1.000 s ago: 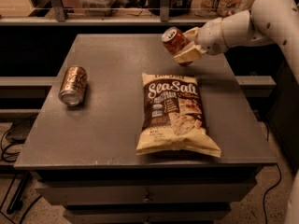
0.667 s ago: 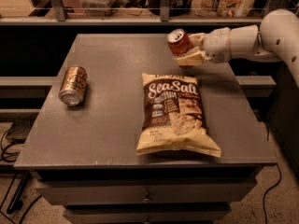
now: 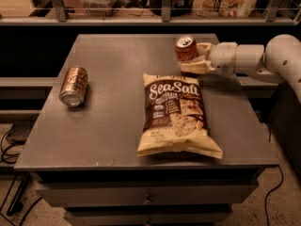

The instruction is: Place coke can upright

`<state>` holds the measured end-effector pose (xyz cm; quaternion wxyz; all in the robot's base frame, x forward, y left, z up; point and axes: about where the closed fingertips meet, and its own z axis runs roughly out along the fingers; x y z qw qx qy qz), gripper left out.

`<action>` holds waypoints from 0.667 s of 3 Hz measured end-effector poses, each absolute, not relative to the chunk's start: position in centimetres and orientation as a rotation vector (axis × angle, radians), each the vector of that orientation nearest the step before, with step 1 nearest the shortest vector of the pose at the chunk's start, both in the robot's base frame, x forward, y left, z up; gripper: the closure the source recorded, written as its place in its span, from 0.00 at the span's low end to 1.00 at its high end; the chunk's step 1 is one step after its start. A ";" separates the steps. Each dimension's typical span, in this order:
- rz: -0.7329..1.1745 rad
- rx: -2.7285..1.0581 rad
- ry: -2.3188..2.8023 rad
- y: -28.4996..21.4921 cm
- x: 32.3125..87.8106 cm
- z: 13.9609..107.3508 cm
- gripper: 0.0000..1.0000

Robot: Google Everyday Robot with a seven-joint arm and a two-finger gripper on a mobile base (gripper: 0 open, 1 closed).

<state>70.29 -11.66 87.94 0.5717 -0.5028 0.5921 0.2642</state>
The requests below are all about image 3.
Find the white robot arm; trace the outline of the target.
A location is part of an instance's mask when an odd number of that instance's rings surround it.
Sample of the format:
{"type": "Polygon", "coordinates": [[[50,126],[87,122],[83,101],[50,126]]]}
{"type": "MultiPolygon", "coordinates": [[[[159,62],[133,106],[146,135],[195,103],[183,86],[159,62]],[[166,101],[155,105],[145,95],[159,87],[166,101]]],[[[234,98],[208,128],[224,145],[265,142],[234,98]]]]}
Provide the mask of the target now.
{"type": "Polygon", "coordinates": [[[287,82],[301,102],[301,41],[294,36],[275,36],[266,46],[200,42],[197,49],[196,58],[178,62],[183,73],[241,73],[267,83],[287,82]]]}

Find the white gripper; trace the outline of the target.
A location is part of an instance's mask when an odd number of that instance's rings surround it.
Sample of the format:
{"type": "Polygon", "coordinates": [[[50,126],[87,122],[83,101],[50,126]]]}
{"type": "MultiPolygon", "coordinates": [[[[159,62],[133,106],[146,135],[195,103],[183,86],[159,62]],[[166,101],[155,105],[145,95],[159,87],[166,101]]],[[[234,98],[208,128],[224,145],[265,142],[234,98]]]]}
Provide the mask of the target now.
{"type": "Polygon", "coordinates": [[[234,63],[238,44],[236,42],[221,42],[214,45],[210,42],[197,44],[198,57],[180,62],[180,70],[194,74],[234,74],[234,63]]]}

